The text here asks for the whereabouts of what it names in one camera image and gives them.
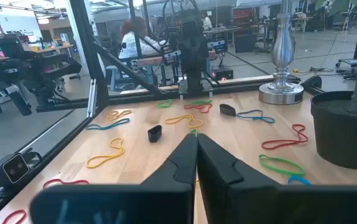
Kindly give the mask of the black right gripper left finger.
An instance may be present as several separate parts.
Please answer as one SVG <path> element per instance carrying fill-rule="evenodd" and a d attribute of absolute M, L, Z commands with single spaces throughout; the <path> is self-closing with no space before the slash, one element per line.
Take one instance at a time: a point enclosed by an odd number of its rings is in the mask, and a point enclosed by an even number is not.
<path fill-rule="evenodd" d="M 30 203 L 33 224 L 192 224 L 197 137 L 186 135 L 140 184 L 55 185 Z"/>

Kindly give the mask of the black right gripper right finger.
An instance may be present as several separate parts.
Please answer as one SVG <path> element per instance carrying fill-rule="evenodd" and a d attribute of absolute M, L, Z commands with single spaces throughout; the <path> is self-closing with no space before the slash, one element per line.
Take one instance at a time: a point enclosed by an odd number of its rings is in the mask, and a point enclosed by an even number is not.
<path fill-rule="evenodd" d="M 357 185 L 287 185 L 198 134 L 198 178 L 209 224 L 357 224 Z"/>

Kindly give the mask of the wide black rubber band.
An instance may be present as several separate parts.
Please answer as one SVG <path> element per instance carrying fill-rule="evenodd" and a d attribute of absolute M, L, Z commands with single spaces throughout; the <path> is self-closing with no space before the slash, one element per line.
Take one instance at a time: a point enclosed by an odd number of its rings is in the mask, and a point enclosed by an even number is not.
<path fill-rule="evenodd" d="M 156 125 L 147 132 L 149 142 L 157 142 L 162 135 L 162 126 Z"/>
<path fill-rule="evenodd" d="M 221 114 L 236 117 L 236 110 L 232 106 L 227 105 L 227 104 L 220 104 L 219 107 L 220 107 Z"/>

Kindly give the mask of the teal rubber band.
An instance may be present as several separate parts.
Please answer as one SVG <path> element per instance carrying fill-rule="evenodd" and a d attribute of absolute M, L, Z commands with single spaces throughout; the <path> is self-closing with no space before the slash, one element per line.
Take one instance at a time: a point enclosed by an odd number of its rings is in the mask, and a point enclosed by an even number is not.
<path fill-rule="evenodd" d="M 119 125 L 122 124 L 127 124 L 130 122 L 129 118 L 124 118 L 124 119 L 120 119 L 117 122 L 114 122 L 113 124 L 110 124 L 108 126 L 100 126 L 98 124 L 89 124 L 85 129 L 86 130 L 100 130 L 100 131 L 104 131 L 104 130 L 108 130 L 114 127 L 117 127 Z"/>
<path fill-rule="evenodd" d="M 263 110 L 249 110 L 240 112 L 237 115 L 239 119 L 251 119 L 251 120 L 260 120 L 269 124 L 275 123 L 275 119 L 272 117 L 264 116 Z"/>

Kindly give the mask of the blue rubber band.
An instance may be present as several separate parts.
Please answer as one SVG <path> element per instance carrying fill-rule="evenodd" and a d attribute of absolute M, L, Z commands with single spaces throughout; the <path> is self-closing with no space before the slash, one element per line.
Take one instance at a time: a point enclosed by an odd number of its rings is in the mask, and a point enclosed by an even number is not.
<path fill-rule="evenodd" d="M 297 176 L 297 175 L 290 176 L 287 180 L 287 183 L 288 184 L 311 185 L 311 183 L 307 179 L 304 179 L 303 177 Z"/>

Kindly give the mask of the black power supply box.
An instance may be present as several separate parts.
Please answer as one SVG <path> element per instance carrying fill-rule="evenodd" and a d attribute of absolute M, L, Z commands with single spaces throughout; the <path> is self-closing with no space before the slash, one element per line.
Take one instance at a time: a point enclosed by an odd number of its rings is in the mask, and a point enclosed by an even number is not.
<path fill-rule="evenodd" d="M 211 75 L 213 78 L 216 80 L 232 80 L 234 78 L 233 75 L 233 69 L 227 67 L 227 66 L 217 66 L 217 67 L 212 67 L 211 68 Z"/>

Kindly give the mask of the person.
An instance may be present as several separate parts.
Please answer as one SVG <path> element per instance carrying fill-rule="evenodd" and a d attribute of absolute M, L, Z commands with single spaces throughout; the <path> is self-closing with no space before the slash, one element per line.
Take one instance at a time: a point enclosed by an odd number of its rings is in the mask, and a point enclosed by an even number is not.
<path fill-rule="evenodd" d="M 203 28 L 204 30 L 211 30 L 213 28 L 210 18 L 208 17 L 207 13 L 204 12 L 202 14 L 202 21 L 203 21 Z"/>
<path fill-rule="evenodd" d="M 166 40 L 156 41 L 151 39 L 148 36 L 146 20 L 136 16 L 133 19 L 126 20 L 121 28 L 122 43 L 125 43 L 126 47 L 119 53 L 120 59 L 138 56 L 134 32 L 137 32 L 143 38 L 139 38 L 139 48 L 142 55 L 155 55 L 157 54 L 156 49 L 160 50 L 161 45 L 166 43 Z"/>

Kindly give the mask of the black equipment case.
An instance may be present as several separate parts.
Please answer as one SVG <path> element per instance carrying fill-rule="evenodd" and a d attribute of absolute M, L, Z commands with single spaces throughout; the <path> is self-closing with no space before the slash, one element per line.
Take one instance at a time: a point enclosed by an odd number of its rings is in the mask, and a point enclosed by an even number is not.
<path fill-rule="evenodd" d="M 252 52 L 256 46 L 256 36 L 254 34 L 236 35 L 234 46 L 236 53 Z"/>

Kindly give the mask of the blue stool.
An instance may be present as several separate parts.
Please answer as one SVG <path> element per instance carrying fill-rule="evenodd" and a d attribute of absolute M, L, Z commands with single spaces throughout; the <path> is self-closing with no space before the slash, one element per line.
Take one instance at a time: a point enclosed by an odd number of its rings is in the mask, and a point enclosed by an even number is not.
<path fill-rule="evenodd" d="M 109 65 L 106 67 L 106 81 L 111 91 L 116 91 L 117 81 L 120 80 L 120 73 L 117 67 Z"/>

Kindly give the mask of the silver table lamp white shade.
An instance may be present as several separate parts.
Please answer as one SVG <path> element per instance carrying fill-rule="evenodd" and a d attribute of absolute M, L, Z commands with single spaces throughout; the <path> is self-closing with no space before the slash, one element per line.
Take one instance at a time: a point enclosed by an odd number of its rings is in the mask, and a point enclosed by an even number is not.
<path fill-rule="evenodd" d="M 292 1 L 282 0 L 277 15 L 277 37 L 272 49 L 272 62 L 276 71 L 271 83 L 259 87 L 259 100 L 273 105 L 293 105 L 303 100 L 303 86 L 288 80 L 288 67 L 294 59 L 295 42 L 290 33 Z"/>

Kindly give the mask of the potted tree black pot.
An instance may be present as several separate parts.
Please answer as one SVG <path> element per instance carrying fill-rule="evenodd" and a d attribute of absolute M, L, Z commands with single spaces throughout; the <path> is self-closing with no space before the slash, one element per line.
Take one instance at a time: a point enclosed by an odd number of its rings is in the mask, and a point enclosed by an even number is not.
<path fill-rule="evenodd" d="M 353 91 L 329 91 L 311 99 L 318 154 L 340 167 L 357 169 L 357 75 Z"/>

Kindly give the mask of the wooden desk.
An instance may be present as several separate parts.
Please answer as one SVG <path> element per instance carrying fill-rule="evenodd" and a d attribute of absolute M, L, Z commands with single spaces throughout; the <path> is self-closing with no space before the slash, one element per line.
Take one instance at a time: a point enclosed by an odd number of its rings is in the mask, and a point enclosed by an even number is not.
<path fill-rule="evenodd" d="M 73 44 L 70 45 L 63 45 L 63 46 L 58 46 L 58 47 L 47 47 L 45 49 L 42 49 L 41 47 L 31 47 L 28 44 L 24 44 L 23 48 L 27 52 L 37 52 L 37 53 L 42 53 L 42 52 L 49 52 L 53 50 L 60 50 L 60 49 L 67 49 L 73 47 Z"/>

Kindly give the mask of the wheeled cart base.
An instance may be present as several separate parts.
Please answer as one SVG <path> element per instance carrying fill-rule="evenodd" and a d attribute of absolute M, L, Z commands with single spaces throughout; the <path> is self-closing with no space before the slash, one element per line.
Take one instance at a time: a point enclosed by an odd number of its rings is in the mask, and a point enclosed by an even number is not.
<path fill-rule="evenodd" d="M 341 64 L 347 64 L 351 68 L 356 68 L 357 67 L 357 58 L 344 58 L 344 59 L 339 59 L 338 62 L 335 64 L 336 68 L 340 68 Z"/>

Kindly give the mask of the silver frame bracket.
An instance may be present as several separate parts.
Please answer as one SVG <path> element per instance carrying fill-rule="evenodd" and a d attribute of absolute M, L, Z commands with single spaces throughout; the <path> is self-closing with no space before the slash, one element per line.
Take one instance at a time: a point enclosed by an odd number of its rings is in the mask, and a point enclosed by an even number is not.
<path fill-rule="evenodd" d="M 97 98 L 97 81 L 96 79 L 91 79 L 89 96 L 88 96 L 88 107 L 86 111 L 87 118 L 92 118 L 95 115 L 96 98 Z"/>

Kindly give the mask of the white wall sign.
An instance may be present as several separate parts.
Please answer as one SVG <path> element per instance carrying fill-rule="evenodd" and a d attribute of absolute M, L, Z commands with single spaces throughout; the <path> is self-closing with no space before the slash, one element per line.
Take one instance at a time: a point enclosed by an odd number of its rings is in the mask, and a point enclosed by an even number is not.
<path fill-rule="evenodd" d="M 3 7 L 0 9 L 0 25 L 4 32 L 22 31 L 29 36 L 30 41 L 36 41 L 42 37 L 37 19 L 32 11 Z"/>

